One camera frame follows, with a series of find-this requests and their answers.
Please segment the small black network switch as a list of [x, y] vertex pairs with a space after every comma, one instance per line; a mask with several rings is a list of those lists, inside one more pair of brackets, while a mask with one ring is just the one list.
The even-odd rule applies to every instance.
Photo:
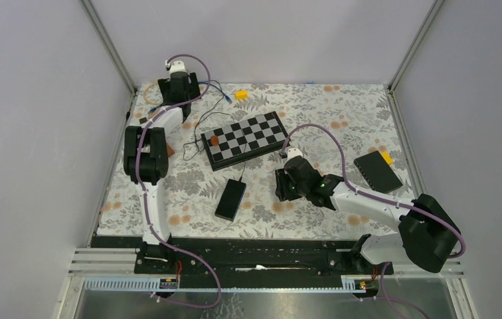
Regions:
[[220, 201], [214, 212], [214, 216], [233, 221], [240, 207], [240, 203], [246, 191], [246, 184], [240, 179], [229, 179], [226, 183]]

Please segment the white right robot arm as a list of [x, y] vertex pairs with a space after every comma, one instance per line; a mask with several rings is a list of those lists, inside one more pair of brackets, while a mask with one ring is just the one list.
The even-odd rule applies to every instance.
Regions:
[[353, 270], [368, 273], [376, 265], [411, 262], [439, 273], [459, 243], [461, 232], [435, 198], [421, 194], [409, 200], [359, 187], [343, 177], [321, 175], [297, 148], [275, 171], [280, 201], [304, 198], [316, 207], [367, 217], [394, 229], [391, 235], [364, 235], [350, 256]]

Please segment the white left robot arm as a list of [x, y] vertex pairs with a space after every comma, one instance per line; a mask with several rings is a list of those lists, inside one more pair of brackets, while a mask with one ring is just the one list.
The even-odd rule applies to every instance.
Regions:
[[165, 177], [169, 170], [166, 141], [175, 128], [191, 113], [191, 101], [201, 94], [197, 75], [188, 72], [185, 63], [167, 64], [169, 78], [159, 79], [163, 104], [144, 126], [128, 126], [124, 134], [124, 172], [137, 185], [143, 209], [143, 236], [140, 253], [160, 273], [175, 266], [169, 243], [171, 232], [165, 214]]

